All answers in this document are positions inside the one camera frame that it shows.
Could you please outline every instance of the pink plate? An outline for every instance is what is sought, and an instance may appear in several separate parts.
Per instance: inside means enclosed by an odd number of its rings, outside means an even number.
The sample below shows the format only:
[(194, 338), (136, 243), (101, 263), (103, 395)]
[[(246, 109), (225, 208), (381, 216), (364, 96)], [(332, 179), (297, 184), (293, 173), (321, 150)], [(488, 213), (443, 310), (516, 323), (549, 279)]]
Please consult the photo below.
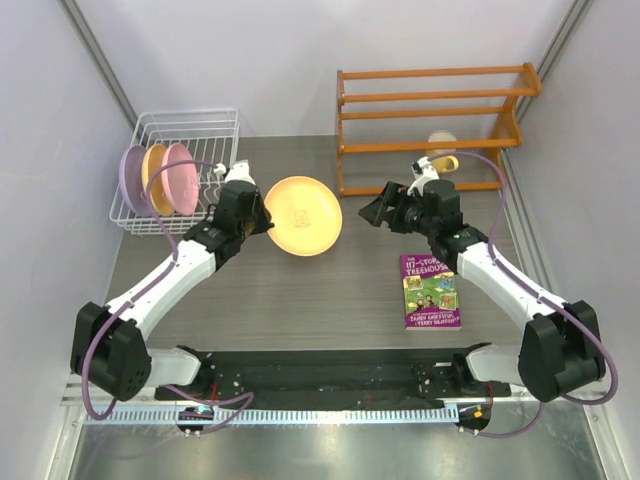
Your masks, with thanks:
[[(187, 147), (181, 143), (174, 143), (167, 148), (162, 158), (162, 166), (183, 160), (193, 160), (193, 157)], [(160, 176), (162, 177), (164, 194), (173, 208), (182, 215), (193, 215), (198, 206), (200, 192), (196, 166), (190, 163), (167, 168), (162, 171)]]

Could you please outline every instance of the wooden shelf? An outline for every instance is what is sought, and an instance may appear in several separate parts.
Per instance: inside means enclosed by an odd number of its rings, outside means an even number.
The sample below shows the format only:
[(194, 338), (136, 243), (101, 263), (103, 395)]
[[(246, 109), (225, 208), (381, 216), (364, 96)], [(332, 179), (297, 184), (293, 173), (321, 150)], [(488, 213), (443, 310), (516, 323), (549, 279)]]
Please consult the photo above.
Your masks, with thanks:
[[(403, 79), (417, 77), (446, 77), (462, 75), (515, 75), (510, 88), (483, 88), (476, 90), (449, 90), (399, 93), (367, 93), (347, 94), (347, 81)], [(473, 67), (473, 68), (436, 68), (423, 70), (394, 70), (379, 72), (343, 72), (338, 71), (338, 115), (336, 133), (338, 136), (337, 170), (340, 193), (343, 196), (377, 195), (382, 187), (348, 188), (344, 185), (342, 172), (343, 156), (346, 154), (407, 152), (416, 151), (424, 154), (429, 150), (441, 149), (486, 149), (490, 158), (502, 168), (500, 151), (503, 148), (517, 147), (522, 143), (522, 133), (515, 116), (515, 106), (520, 97), (537, 96), (542, 85), (530, 63), (519, 66)], [(372, 104), (384, 102), (454, 100), (501, 97), (503, 103), (499, 107), (478, 107), (456, 105), (451, 108), (380, 110), (344, 112), (348, 104)], [(399, 118), (446, 117), (446, 116), (479, 116), (494, 115), (495, 122), (489, 138), (466, 138), (453, 142), (381, 142), (381, 143), (346, 143), (344, 138), (344, 122), (358, 120), (389, 120)], [(479, 182), (457, 185), (458, 190), (494, 190), (501, 187), (500, 182)]]

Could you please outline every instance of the purple plate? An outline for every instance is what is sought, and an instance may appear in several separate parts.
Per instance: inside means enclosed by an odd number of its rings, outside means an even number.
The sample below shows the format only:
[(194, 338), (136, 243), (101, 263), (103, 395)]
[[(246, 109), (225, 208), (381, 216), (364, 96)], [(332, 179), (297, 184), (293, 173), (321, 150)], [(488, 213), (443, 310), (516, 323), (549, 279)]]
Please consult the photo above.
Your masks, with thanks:
[(151, 215), (151, 207), (143, 198), (142, 187), (142, 161), (146, 152), (142, 145), (134, 145), (124, 152), (120, 160), (120, 192), (129, 208), (141, 217)]

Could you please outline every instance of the book cover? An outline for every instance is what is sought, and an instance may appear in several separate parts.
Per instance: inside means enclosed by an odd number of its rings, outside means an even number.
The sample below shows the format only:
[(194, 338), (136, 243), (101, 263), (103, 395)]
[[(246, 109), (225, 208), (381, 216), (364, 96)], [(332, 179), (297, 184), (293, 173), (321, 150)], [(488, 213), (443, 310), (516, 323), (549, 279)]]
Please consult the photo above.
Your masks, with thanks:
[(400, 257), (405, 327), (458, 330), (460, 308), (454, 273), (433, 255)]

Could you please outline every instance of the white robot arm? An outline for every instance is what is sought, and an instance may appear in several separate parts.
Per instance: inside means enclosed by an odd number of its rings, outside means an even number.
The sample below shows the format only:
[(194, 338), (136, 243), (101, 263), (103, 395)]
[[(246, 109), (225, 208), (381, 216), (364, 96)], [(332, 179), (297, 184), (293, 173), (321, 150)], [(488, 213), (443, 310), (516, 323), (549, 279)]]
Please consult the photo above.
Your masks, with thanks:
[(147, 349), (145, 342), (164, 315), (202, 280), (238, 253), (250, 235), (273, 226), (246, 161), (218, 168), (224, 186), (212, 216), (185, 233), (171, 256), (136, 286), (100, 307), (88, 303), (78, 313), (71, 369), (81, 374), (89, 345), (114, 313), (118, 320), (91, 358), (89, 381), (125, 401), (143, 387), (162, 385), (208, 387), (206, 358), (187, 347)]
[(439, 179), (427, 157), (412, 168), (415, 181), (409, 187), (388, 182), (360, 216), (376, 227), (385, 222), (392, 232), (427, 237), (433, 255), (482, 289), (523, 334), (521, 345), (470, 347), (463, 366), (468, 378), (523, 385), (543, 402), (602, 378), (601, 352), (549, 305), (562, 306), (599, 340), (593, 309), (546, 291), (491, 247), (482, 232), (463, 223), (454, 184)]

